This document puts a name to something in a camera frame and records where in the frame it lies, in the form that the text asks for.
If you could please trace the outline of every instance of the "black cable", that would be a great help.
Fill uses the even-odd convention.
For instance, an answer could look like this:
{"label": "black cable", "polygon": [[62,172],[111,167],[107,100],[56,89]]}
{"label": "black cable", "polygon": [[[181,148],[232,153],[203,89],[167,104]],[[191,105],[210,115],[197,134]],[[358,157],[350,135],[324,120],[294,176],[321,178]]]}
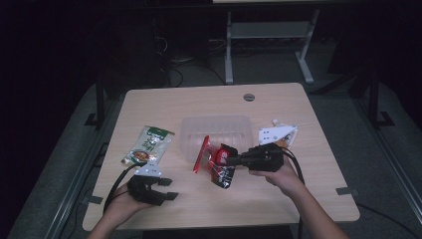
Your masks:
{"label": "black cable", "polygon": [[213,69],[211,69],[210,67],[202,66],[202,65],[192,65],[192,67],[202,67],[202,68],[208,69],[209,71],[213,72],[218,77],[218,79],[221,81],[223,86],[227,85],[226,82],[220,77],[220,75],[218,75],[218,73],[216,71],[214,71]]}
{"label": "black cable", "polygon": [[[179,76],[180,76],[180,82],[179,82],[179,84],[177,84],[176,86],[174,86],[174,88],[180,87],[182,85],[182,83],[183,83],[183,74],[181,72],[179,72],[178,70],[174,69],[174,68],[171,68],[171,69],[168,69],[168,70],[173,71],[173,72],[179,74]],[[173,87],[173,84],[171,83],[171,79],[170,78],[168,78],[168,82],[170,84],[170,87]]]}
{"label": "black cable", "polygon": [[124,195],[125,193],[127,193],[127,190],[126,191],[124,191],[124,192],[122,192],[122,193],[119,193],[118,195],[116,195],[116,196],[114,196],[112,199],[111,199],[111,201],[113,201],[113,200],[115,200],[117,197],[119,197],[119,196],[122,196],[122,195]]}
{"label": "black cable", "polygon": [[[82,198],[85,198],[87,196],[88,192],[91,191],[91,190],[93,190],[93,189],[94,189],[93,186],[90,187],[90,188],[88,188],[87,191],[85,191],[84,196]],[[70,239],[72,237],[72,235],[75,233],[75,231],[77,229],[77,224],[78,224],[78,210],[79,210],[79,207],[80,206],[81,206],[81,202],[79,202],[77,208],[75,209],[75,226],[72,229],[71,233],[69,234],[68,239]]]}
{"label": "black cable", "polygon": [[[282,147],[282,152],[285,156],[287,156],[289,159],[292,160],[293,164],[295,165],[298,178],[299,180],[305,185],[305,179],[304,175],[302,174],[301,167],[299,166],[298,159],[295,157],[295,155],[286,147]],[[302,232],[304,228],[304,221],[302,220],[301,215],[299,215],[299,228],[298,228],[298,239],[302,239]]]}
{"label": "black cable", "polygon": [[[87,175],[86,175],[86,176],[85,176],[85,178],[84,178],[83,185],[85,185],[85,183],[87,183],[87,180],[88,180],[88,178],[90,177],[91,172],[93,171],[94,167],[96,167],[96,166],[97,166],[97,163],[100,161],[100,159],[101,159],[103,156],[105,156],[105,155],[106,155],[106,150],[104,150],[104,147],[105,147],[106,145],[108,145],[108,142],[104,142],[104,143],[103,143],[103,145],[102,145],[102,147],[101,147],[101,148],[100,148],[100,150],[99,150],[99,153],[97,153],[96,158],[94,159],[93,164],[92,164],[92,165],[91,165],[91,167],[90,167],[90,170],[88,171]],[[81,195],[81,192],[79,191],[79,192],[78,192],[77,199],[80,197],[80,195]],[[72,205],[72,209],[71,209],[71,213],[74,211],[74,209],[75,209],[76,211],[78,211],[79,206],[80,206],[80,204],[78,204],[77,208],[75,208],[75,204],[73,204],[73,205]],[[71,236],[72,236],[72,234],[75,232],[75,230],[76,230],[76,223],[75,223],[75,227],[74,227],[74,229],[72,230],[72,233],[69,235],[69,238],[71,238]]]}
{"label": "black cable", "polygon": [[380,215],[380,216],[383,216],[383,217],[385,217],[385,218],[387,218],[388,220],[390,220],[390,221],[392,221],[392,222],[394,222],[394,223],[396,223],[397,225],[399,225],[399,226],[401,226],[403,229],[405,229],[409,234],[411,234],[414,238],[419,238],[419,236],[415,233],[415,232],[413,232],[409,227],[407,227],[406,225],[404,225],[403,223],[401,223],[401,222],[399,222],[399,221],[397,221],[396,219],[394,219],[394,218],[392,218],[392,217],[390,217],[390,216],[388,216],[388,215],[386,215],[386,214],[384,214],[384,213],[382,213],[382,212],[379,212],[379,211],[377,211],[377,210],[375,210],[375,209],[372,209],[372,208],[370,208],[370,207],[368,207],[368,206],[365,206],[365,205],[363,205],[363,204],[360,204],[360,203],[356,203],[356,205],[357,206],[359,206],[359,207],[361,207],[361,208],[364,208],[364,209],[366,209],[366,210],[368,210],[368,211],[371,211],[371,212],[373,212],[373,213],[375,213],[375,214],[378,214],[378,215]]}
{"label": "black cable", "polygon": [[136,166],[144,166],[146,165],[146,162],[143,163],[136,163],[130,167],[128,167],[126,170],[124,170],[121,175],[118,177],[118,179],[115,181],[114,185],[112,186],[111,190],[109,191],[108,197],[105,200],[105,207],[103,210],[103,213],[106,211],[106,209],[108,208],[109,204],[111,203],[111,201],[113,200],[114,197],[114,193],[117,190],[118,186],[120,185],[121,181],[124,179],[124,177],[127,175],[127,173],[133,169]]}

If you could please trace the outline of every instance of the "left hand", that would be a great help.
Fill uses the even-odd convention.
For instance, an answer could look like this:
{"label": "left hand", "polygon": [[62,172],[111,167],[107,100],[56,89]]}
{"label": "left hand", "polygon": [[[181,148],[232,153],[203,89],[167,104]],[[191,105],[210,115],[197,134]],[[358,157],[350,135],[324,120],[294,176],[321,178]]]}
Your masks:
{"label": "left hand", "polygon": [[136,212],[152,206],[134,200],[127,192],[127,185],[124,184],[115,191],[113,200],[88,238],[109,238],[115,228],[127,221]]}

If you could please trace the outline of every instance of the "snack bag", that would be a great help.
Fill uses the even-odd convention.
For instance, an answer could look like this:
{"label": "snack bag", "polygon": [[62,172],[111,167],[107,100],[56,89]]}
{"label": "snack bag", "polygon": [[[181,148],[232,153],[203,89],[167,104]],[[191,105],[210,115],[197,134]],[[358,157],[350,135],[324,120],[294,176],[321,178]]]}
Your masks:
{"label": "snack bag", "polygon": [[211,181],[221,188],[229,188],[235,173],[235,166],[227,166],[226,158],[237,156],[238,150],[224,143],[212,142],[206,135],[193,167],[198,172],[202,165],[211,173]]}
{"label": "snack bag", "polygon": [[146,165],[136,171],[137,175],[160,176],[158,162],[174,138],[174,132],[154,126],[145,126],[132,150],[121,160],[124,165]]}

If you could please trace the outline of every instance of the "power cord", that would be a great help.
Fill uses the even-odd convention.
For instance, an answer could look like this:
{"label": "power cord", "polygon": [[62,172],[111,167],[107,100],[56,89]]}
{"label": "power cord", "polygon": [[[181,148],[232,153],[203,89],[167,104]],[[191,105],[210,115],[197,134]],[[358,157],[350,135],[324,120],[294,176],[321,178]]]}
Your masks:
{"label": "power cord", "polygon": [[358,207],[361,207],[361,208],[364,208],[364,209],[366,209],[366,210],[368,210],[368,211],[371,211],[371,212],[373,212],[373,213],[375,213],[375,214],[378,214],[378,215],[380,215],[380,216],[382,216],[382,217],[385,217],[386,219],[388,219],[388,220],[390,220],[390,221],[392,221],[392,222],[394,222],[394,223],[396,223],[397,225],[399,225],[400,227],[402,227],[404,230],[406,230],[410,235],[412,235],[414,238],[417,238],[417,239],[419,239],[420,237],[415,233],[415,232],[413,232],[409,227],[407,227],[406,225],[404,225],[403,223],[401,223],[401,222],[399,222],[399,221],[397,221],[396,219],[394,219],[394,218],[392,218],[392,217],[390,217],[390,216],[388,216],[388,215],[386,215],[386,214],[384,214],[384,213],[382,213],[382,212],[379,212],[379,211],[377,211],[377,210],[375,210],[375,209],[373,209],[373,208],[370,208],[370,207],[368,207],[368,206],[365,206],[365,205],[363,205],[363,204],[361,204],[361,203],[356,203],[356,205],[358,206]]}
{"label": "power cord", "polygon": [[131,165],[130,167],[128,167],[126,170],[124,170],[121,173],[121,175],[118,177],[118,179],[115,181],[114,185],[112,186],[111,190],[109,191],[108,197],[105,200],[105,207],[104,207],[103,213],[106,211],[106,209],[108,208],[109,204],[114,199],[114,193],[117,190],[118,186],[120,185],[121,181],[127,175],[127,173],[129,171],[131,171],[136,166],[142,167],[144,165],[146,165],[146,162],[133,164],[133,165]]}
{"label": "power cord", "polygon": [[[298,174],[299,180],[305,185],[304,175],[302,174],[301,167],[299,166],[298,159],[295,155],[286,147],[282,147],[283,155],[287,156],[289,159],[292,160],[293,164],[295,165],[296,172]],[[298,224],[298,239],[302,239],[302,233],[304,231],[304,221],[302,220],[301,215],[299,216],[299,224]]]}
{"label": "power cord", "polygon": [[173,71],[173,72],[177,73],[180,76],[179,83],[176,86],[173,86],[173,84],[171,83],[171,78],[167,75],[167,78],[168,78],[168,82],[169,82],[170,87],[173,87],[173,88],[180,87],[182,85],[182,83],[183,83],[183,74],[181,72],[179,72],[178,70],[174,69],[174,68],[169,69],[169,71]]}
{"label": "power cord", "polygon": [[[86,177],[85,177],[85,179],[84,179],[84,183],[83,183],[83,185],[85,185],[85,183],[87,182],[88,177],[90,176],[90,174],[91,174],[91,172],[93,171],[94,167],[99,167],[99,166],[100,166],[100,165],[98,165],[98,162],[100,161],[100,159],[101,159],[102,157],[104,157],[104,156],[106,155],[106,147],[107,147],[107,146],[108,146],[108,142],[104,142],[104,143],[102,144],[102,146],[101,146],[101,148],[100,148],[99,152],[98,152],[98,153],[97,153],[97,155],[96,155],[96,158],[94,159],[93,164],[91,165],[90,171],[87,173],[87,175],[86,175]],[[84,193],[83,199],[87,196],[88,192],[89,192],[90,190],[92,190],[92,189],[94,189],[94,187],[90,187],[89,189],[87,189],[87,191]],[[74,211],[74,209],[75,209],[75,211],[76,211],[76,212],[75,212],[75,221],[76,221],[76,223],[75,223],[74,228],[72,229],[71,234],[68,236],[68,238],[71,238],[71,237],[72,237],[72,235],[75,233],[75,230],[76,230],[76,228],[77,228],[78,209],[79,209],[79,207],[81,206],[81,202],[82,202],[82,201],[80,201],[80,202],[78,203],[78,206],[76,206],[76,208],[75,208],[75,204],[72,206],[71,213]]]}
{"label": "power cord", "polygon": [[[205,69],[211,71],[212,73],[214,73],[214,75],[217,76],[218,80],[220,80],[220,82],[222,83],[223,86],[226,86],[227,85],[226,82],[220,77],[220,75],[218,75],[218,73],[216,71],[214,71],[213,69],[211,69],[208,66],[203,66],[203,65],[200,65],[200,64],[194,64],[194,65],[179,65],[178,67],[181,67],[181,66],[183,66],[183,67],[201,67],[201,68],[205,68]],[[177,84],[175,86],[175,88],[180,87],[180,85],[183,83],[183,80],[184,80],[183,74],[180,71],[176,70],[175,68],[171,68],[169,70],[176,72],[180,76],[180,82],[179,82],[179,84]]]}

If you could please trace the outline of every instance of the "metal stand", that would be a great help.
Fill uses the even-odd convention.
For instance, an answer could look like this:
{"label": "metal stand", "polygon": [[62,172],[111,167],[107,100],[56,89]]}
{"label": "metal stand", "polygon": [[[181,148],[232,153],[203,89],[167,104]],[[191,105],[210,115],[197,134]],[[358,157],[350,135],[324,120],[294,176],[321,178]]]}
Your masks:
{"label": "metal stand", "polygon": [[304,45],[296,52],[299,66],[301,67],[305,81],[312,84],[314,79],[308,68],[305,56],[311,43],[311,38],[317,23],[319,9],[314,10],[310,21],[300,22],[252,22],[233,23],[231,12],[227,15],[227,41],[226,41],[226,84],[233,84],[233,68],[231,57],[232,39],[252,38],[303,38]]}
{"label": "metal stand", "polygon": [[96,117],[96,114],[92,113],[88,116],[87,121],[85,122],[85,125],[94,125],[97,127],[97,129],[100,129],[102,127],[103,122],[105,120],[105,93],[104,93],[104,87],[102,83],[102,76],[99,74],[97,77],[96,82],[96,90],[97,90],[97,120],[94,118]]}
{"label": "metal stand", "polygon": [[368,118],[372,125],[379,129],[381,126],[393,126],[394,122],[387,112],[381,112],[383,120],[378,120],[378,90],[379,80],[376,69],[371,67],[362,67],[350,74],[344,75],[332,83],[314,91],[309,95],[323,95],[340,86],[341,84],[354,80],[353,85],[348,90],[352,98],[358,99],[363,96],[365,91],[369,88],[369,103],[368,103]]}

